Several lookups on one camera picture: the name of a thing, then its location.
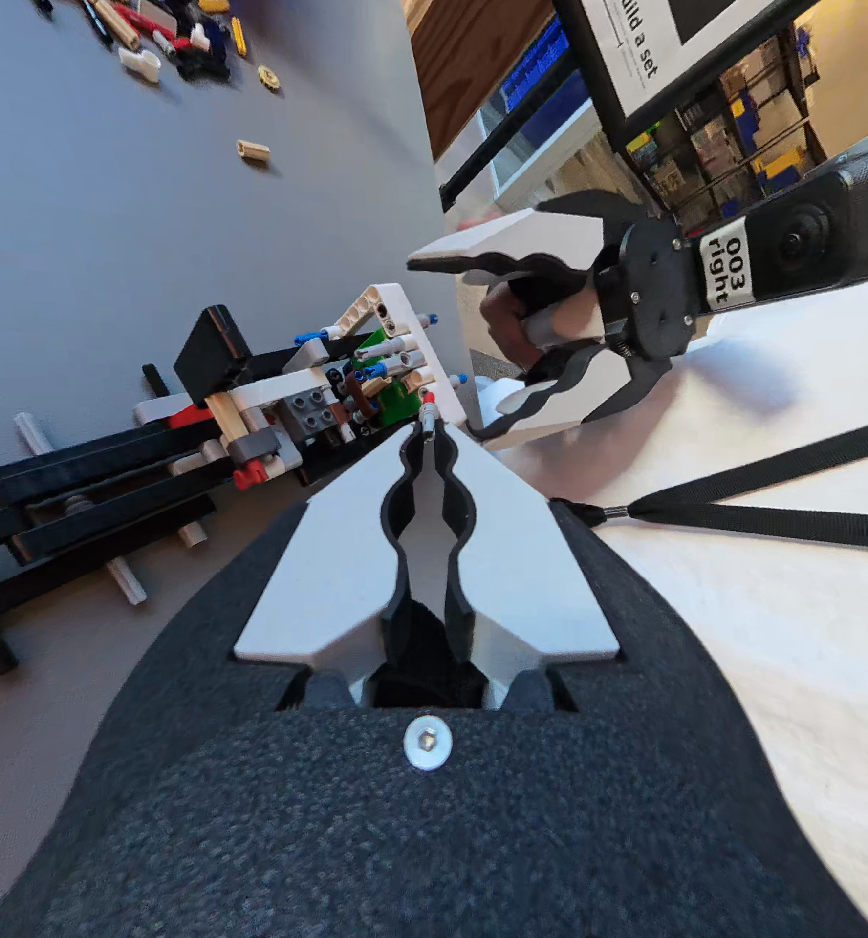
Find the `pile of loose lego pieces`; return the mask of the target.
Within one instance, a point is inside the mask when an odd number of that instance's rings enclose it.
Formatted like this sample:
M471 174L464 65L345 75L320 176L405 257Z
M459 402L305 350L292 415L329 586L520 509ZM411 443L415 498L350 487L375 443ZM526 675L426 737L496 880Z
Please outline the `pile of loose lego pieces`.
M159 84L167 62L188 83L227 85L229 53L247 54L240 21L229 17L229 2L37 1L33 6L49 21L57 6L76 9L96 40L147 84Z

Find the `partly built lego model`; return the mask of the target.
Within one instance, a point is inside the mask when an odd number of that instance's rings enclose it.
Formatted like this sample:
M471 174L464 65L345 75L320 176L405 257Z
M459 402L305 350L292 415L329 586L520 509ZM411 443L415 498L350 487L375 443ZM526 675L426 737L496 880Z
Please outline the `partly built lego model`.
M335 322L254 355L228 308L208 307L174 364L183 392L161 390L144 367L152 397L135 405L135 424L217 428L201 456L229 458L241 490L289 473L313 484L416 421L427 395L445 423L465 423L470 378L441 364L428 336L438 321L399 284L370 285Z

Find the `Lego Technic model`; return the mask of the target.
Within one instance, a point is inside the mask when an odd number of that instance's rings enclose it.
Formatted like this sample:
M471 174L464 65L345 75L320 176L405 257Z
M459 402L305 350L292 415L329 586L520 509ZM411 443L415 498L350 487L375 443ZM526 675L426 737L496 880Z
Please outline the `Lego Technic model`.
M18 570L0 581L0 618L106 569L131 605L146 601L127 556L170 535L205 542L212 493L249 490L281 475L308 486L346 468L421 406L378 329L388 310L369 304L301 334L289 349L255 356L227 307L202 311L174 364L184 394L170 394L153 365L154 397L139 425L56 449L32 416L15 416L29 458L0 466L0 548ZM18 659L0 633L0 675Z

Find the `black metal bar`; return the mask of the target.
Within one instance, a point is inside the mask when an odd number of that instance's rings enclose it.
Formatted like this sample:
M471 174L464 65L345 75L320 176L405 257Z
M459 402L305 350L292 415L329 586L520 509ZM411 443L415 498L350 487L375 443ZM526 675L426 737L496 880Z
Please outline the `black metal bar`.
M440 185L440 205L444 213L451 209L460 194L475 177L504 149L545 103L579 70L574 48L569 47L539 78L519 105L475 149L447 182Z

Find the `person's white clothing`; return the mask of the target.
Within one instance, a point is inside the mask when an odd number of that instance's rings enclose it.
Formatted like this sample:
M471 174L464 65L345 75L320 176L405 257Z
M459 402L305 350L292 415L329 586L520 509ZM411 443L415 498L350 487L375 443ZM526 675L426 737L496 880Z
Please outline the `person's white clothing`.
M601 507L868 426L868 282L716 317L636 407L496 453ZM868 919L868 550L618 521L600 537L733 685L798 821Z

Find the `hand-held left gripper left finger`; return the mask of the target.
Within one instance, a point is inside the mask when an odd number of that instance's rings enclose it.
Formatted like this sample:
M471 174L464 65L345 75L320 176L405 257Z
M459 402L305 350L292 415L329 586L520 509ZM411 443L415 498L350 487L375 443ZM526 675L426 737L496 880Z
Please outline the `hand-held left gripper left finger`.
M237 660L336 672L362 703L411 606L400 538L424 449L420 424L398 429L306 502L234 644Z

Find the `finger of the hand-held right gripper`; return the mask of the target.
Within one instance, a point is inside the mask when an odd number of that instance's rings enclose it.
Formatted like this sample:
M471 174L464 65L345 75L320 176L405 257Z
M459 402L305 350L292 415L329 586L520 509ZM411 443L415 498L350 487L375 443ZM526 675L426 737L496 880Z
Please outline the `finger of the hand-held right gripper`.
M621 194L571 192L444 236L411 254L407 269L583 285L598 256L650 215Z
M497 417L470 435L490 451L516 447L622 413L645 398L671 359L625 357L605 345L574 351L553 379L527 384L495 404Z

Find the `person's right hand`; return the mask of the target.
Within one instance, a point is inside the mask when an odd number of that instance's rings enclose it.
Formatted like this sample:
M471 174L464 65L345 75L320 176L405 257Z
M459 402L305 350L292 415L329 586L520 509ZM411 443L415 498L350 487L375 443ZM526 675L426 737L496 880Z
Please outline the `person's right hand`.
M502 354L525 374L554 346L604 333L596 290L584 286L569 294L545 277L501 282L487 293L480 312Z

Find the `blue storage bins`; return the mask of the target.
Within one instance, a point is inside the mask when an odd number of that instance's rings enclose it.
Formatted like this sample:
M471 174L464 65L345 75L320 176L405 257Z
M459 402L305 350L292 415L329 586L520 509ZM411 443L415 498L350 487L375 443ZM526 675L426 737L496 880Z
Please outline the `blue storage bins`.
M530 45L522 58L499 85L492 106L505 118L553 70L569 50L569 42L560 18L554 16L545 30ZM508 148L525 160L543 147L571 116L589 100L589 93L578 71L572 72L511 140Z

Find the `storage shelf with bins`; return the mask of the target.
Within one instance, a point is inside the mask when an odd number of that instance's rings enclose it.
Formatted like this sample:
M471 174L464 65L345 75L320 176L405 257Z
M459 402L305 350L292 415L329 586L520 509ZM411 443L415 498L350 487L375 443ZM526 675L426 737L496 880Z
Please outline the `storage shelf with bins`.
M700 234L826 163L812 124L819 79L807 30L793 22L625 147L652 197Z

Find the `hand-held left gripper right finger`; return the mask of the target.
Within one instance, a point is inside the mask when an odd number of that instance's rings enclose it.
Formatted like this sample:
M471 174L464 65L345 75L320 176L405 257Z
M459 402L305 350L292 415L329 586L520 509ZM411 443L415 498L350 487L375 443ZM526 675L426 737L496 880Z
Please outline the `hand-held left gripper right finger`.
M455 535L444 625L451 651L500 708L516 678L609 661L618 640L549 501L453 425L439 422L442 518Z

